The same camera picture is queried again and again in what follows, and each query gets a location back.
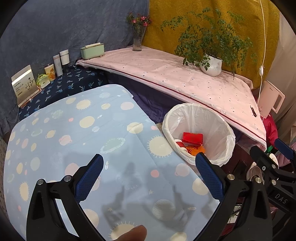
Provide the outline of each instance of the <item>metal screw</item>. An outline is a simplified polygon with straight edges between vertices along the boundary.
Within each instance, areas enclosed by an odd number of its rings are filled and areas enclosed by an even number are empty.
[[[39,179],[39,180],[37,181],[37,184],[38,184],[38,185],[43,184],[43,179]]]
[[[232,181],[235,179],[235,176],[233,174],[228,174],[227,178]]]
[[[67,175],[67,176],[64,177],[64,181],[69,182],[71,180],[71,178],[72,177],[70,175]]]
[[[255,178],[255,181],[256,181],[257,183],[261,183],[261,182],[262,182],[261,178],[259,178],[259,177],[256,177],[256,178]]]

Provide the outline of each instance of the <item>white box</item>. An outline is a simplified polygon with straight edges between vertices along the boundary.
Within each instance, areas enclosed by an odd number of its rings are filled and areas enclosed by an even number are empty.
[[[11,81],[19,107],[40,91],[36,85],[30,65],[12,76]]]

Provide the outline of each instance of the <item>blue gripper pad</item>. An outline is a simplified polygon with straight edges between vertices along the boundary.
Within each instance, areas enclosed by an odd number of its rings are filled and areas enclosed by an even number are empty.
[[[211,168],[209,160],[206,160],[204,155],[198,153],[195,157],[195,165],[213,198],[221,202],[224,198],[223,183]]]
[[[93,163],[90,165],[90,167],[86,170],[82,178],[76,184],[75,200],[77,202],[84,201],[87,198],[95,181],[97,180],[103,169],[103,157],[97,154],[94,158],[95,159]]]
[[[293,160],[294,151],[288,147],[284,142],[279,138],[274,141],[274,146],[278,149],[287,159]]]

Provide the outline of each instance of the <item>white canister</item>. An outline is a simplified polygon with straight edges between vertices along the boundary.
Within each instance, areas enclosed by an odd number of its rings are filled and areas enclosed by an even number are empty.
[[[57,77],[61,76],[63,74],[63,70],[62,70],[62,65],[61,65],[61,60],[59,58],[59,54],[53,56],[54,59],[54,67],[55,67],[55,72]]]
[[[54,64],[48,64],[44,67],[45,73],[49,77],[49,80],[52,81],[55,79]]]
[[[70,59],[69,59],[69,50],[66,49],[64,51],[61,51],[59,53],[59,55],[61,56],[61,62],[62,62],[62,65],[65,65],[65,64],[68,64],[70,63]]]

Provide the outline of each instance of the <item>white flower pot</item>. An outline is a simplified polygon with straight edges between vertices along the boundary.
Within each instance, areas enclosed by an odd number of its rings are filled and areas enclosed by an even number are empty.
[[[209,64],[210,64],[210,67],[208,67],[207,70],[205,70],[205,67],[204,66],[200,66],[201,70],[209,75],[209,76],[217,76],[221,73],[222,71],[222,60],[221,59],[217,59],[217,58],[214,58],[212,56],[209,56],[207,55],[207,57],[209,57],[210,59],[208,60]]]

